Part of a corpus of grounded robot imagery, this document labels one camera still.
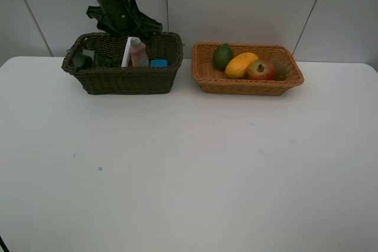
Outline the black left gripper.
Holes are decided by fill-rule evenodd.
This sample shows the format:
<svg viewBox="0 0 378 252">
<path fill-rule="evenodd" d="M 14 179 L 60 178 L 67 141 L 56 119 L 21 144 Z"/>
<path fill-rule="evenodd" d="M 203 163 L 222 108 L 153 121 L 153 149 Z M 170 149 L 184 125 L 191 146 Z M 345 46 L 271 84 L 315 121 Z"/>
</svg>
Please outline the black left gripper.
<svg viewBox="0 0 378 252">
<path fill-rule="evenodd" d="M 89 6 L 86 14 L 97 21 L 97 29 L 113 36 L 146 38 L 162 33 L 162 24 L 138 8 Z"/>
</svg>

